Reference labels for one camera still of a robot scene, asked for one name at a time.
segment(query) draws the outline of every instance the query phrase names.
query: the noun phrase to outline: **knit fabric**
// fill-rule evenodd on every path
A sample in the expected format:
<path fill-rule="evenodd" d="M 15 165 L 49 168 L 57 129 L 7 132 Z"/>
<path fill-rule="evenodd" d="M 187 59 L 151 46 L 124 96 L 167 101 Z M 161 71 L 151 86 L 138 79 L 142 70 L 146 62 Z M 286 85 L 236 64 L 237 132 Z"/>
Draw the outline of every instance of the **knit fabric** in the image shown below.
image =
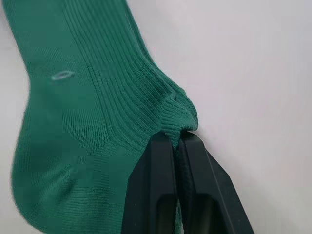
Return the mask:
<path fill-rule="evenodd" d="M 124 0 L 3 0 L 30 79 L 12 169 L 20 213 L 45 233 L 120 233 L 151 135 L 197 128 Z"/>

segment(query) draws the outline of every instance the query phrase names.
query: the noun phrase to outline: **sock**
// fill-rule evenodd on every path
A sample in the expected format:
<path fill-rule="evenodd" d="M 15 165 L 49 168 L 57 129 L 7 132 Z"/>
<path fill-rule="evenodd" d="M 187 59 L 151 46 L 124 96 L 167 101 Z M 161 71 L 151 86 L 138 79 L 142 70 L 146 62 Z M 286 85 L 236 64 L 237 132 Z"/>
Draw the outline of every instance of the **sock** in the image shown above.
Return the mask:
<path fill-rule="evenodd" d="M 120 233 L 128 177 L 151 135 L 176 147 L 191 102 L 139 45 L 121 0 L 3 0 L 30 79 L 12 168 L 44 233 Z"/>

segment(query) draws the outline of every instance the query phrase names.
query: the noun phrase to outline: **ribbed knit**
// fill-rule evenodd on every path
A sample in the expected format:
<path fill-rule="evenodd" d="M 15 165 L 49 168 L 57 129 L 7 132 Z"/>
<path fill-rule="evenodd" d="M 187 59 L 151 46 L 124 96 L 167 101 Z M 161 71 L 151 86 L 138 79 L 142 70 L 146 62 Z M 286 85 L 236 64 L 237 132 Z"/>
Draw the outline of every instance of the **ribbed knit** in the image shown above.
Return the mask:
<path fill-rule="evenodd" d="M 45 233 L 120 233 L 128 177 L 151 135 L 197 128 L 124 0 L 3 0 L 30 79 L 12 169 L 20 213 Z"/>

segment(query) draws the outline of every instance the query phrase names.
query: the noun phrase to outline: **green fabric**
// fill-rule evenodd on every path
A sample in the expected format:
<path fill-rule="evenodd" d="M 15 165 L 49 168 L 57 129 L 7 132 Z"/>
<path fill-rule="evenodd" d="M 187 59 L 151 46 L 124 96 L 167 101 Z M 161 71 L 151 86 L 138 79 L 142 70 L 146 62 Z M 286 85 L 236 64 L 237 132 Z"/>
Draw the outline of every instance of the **green fabric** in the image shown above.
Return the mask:
<path fill-rule="evenodd" d="M 151 135 L 197 128 L 124 0 L 3 0 L 30 79 L 12 190 L 45 233 L 120 233 L 128 177 Z"/>

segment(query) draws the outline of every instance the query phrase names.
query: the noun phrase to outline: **white wall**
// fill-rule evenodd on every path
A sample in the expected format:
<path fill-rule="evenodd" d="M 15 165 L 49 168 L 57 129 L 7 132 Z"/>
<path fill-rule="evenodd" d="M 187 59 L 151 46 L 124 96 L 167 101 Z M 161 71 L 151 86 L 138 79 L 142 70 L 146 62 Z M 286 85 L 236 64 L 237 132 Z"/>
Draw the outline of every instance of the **white wall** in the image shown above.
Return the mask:
<path fill-rule="evenodd" d="M 312 1 L 128 0 L 257 234 L 312 233 Z M 28 77 L 0 1 L 0 232 L 36 233 L 10 170 Z"/>

